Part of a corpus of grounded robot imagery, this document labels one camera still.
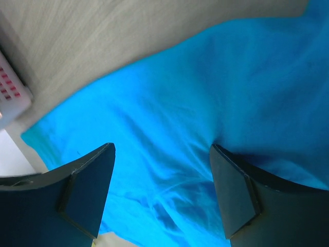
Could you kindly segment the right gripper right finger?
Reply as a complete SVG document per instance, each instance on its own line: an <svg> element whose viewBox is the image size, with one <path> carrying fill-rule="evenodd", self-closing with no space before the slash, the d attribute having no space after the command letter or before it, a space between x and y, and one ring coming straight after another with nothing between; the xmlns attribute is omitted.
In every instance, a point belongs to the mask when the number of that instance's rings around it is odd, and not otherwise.
<svg viewBox="0 0 329 247"><path fill-rule="evenodd" d="M210 164L232 246L328 246L328 191L280 178L218 145Z"/></svg>

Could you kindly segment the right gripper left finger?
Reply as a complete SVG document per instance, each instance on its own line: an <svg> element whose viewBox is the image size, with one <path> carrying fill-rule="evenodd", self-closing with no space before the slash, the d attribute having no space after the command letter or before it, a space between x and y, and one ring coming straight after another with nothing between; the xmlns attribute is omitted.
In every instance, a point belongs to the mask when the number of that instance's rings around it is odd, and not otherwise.
<svg viewBox="0 0 329 247"><path fill-rule="evenodd" d="M107 143L46 173L1 178L1 246L91 246L114 170Z"/></svg>

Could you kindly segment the blue t shirt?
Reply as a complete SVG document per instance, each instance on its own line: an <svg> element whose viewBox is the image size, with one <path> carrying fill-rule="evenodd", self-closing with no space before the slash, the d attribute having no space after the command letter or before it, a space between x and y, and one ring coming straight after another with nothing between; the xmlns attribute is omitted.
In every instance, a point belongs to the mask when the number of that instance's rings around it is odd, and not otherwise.
<svg viewBox="0 0 329 247"><path fill-rule="evenodd" d="M100 233L228 246L209 151L328 188L328 1L228 21L81 89L22 134L50 170L116 147Z"/></svg>

